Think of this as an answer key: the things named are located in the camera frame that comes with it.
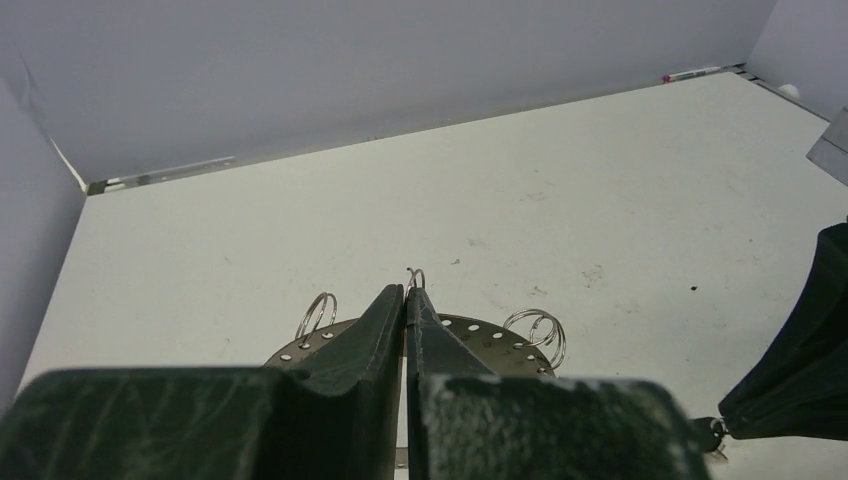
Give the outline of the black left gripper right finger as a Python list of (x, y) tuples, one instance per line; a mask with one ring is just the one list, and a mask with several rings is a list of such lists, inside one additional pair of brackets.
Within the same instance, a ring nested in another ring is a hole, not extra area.
[(705, 479), (689, 422), (660, 385), (502, 376), (442, 324), (427, 293), (406, 300), (413, 479)]

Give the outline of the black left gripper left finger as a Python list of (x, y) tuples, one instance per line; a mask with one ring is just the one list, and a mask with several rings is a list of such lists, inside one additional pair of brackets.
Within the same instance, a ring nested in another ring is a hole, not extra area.
[(5, 479), (390, 479), (400, 285), (291, 369), (55, 370), (1, 420)]

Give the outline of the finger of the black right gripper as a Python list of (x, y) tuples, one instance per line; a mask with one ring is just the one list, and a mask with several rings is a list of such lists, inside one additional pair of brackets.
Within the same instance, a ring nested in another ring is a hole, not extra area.
[(786, 322), (718, 410), (739, 440), (847, 438), (847, 226), (819, 232)]

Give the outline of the metal disc with keyrings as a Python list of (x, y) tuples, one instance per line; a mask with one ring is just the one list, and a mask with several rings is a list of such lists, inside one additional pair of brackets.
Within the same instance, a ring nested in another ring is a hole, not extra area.
[[(316, 296), (294, 338), (274, 352), (266, 367), (292, 369), (357, 323), (336, 319), (338, 301), (331, 292)], [(523, 309), (500, 323), (440, 313), (440, 322), (493, 371), (507, 376), (554, 376), (565, 360), (567, 337), (562, 322), (541, 309)]]

